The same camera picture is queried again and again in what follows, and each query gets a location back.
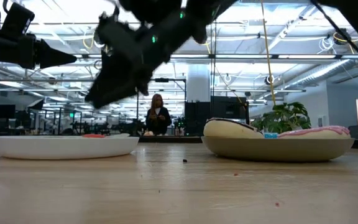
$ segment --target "potted plant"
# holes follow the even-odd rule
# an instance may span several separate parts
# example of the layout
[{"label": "potted plant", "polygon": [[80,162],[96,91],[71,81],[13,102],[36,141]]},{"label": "potted plant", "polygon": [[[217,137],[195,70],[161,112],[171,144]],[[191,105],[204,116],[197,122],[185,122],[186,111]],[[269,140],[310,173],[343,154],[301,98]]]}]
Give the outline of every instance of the potted plant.
[{"label": "potted plant", "polygon": [[253,127],[270,133],[283,133],[311,127],[308,111],[299,102],[273,106],[273,111],[255,119]]}]

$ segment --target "woman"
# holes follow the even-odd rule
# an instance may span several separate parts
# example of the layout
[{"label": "woman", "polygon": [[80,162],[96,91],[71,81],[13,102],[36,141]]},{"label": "woman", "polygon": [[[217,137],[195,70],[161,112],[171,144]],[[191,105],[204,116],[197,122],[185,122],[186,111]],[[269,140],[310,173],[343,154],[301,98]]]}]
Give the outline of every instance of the woman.
[{"label": "woman", "polygon": [[152,107],[147,112],[147,129],[155,135],[167,133],[167,128],[172,123],[168,109],[163,105],[161,95],[155,94],[152,98]]}]

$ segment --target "black jacket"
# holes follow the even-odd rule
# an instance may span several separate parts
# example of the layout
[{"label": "black jacket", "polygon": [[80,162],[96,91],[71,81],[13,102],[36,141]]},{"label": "black jacket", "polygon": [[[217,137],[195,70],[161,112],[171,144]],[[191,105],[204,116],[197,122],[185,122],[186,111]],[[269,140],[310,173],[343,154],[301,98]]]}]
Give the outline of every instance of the black jacket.
[{"label": "black jacket", "polygon": [[[171,125],[172,120],[171,116],[169,115],[168,109],[165,107],[161,107],[159,114],[157,115],[156,120],[152,120],[150,118],[151,109],[147,112],[146,117],[146,126],[149,131],[152,131],[154,134],[165,134],[167,133],[167,128],[169,125]],[[162,115],[165,117],[165,120],[161,120],[158,116]]]}]

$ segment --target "table surface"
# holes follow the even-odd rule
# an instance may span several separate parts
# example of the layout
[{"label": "table surface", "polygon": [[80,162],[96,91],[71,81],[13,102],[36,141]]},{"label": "table surface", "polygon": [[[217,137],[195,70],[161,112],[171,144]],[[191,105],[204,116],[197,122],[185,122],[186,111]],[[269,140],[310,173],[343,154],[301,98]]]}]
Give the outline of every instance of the table surface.
[{"label": "table surface", "polygon": [[358,224],[358,150],[315,164],[156,143],[105,159],[0,158],[0,223]]}]

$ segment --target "long hair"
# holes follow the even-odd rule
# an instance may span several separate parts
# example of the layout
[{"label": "long hair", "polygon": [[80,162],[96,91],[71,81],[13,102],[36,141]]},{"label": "long hair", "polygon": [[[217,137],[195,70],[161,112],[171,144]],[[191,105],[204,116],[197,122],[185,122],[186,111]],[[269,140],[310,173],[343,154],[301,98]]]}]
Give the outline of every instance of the long hair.
[{"label": "long hair", "polygon": [[152,98],[152,110],[150,112],[151,115],[155,115],[155,109],[157,108],[157,105],[155,105],[155,100],[157,98],[161,99],[161,107],[164,106],[164,101],[162,100],[162,96],[159,95],[158,93],[154,94],[153,98]]}]

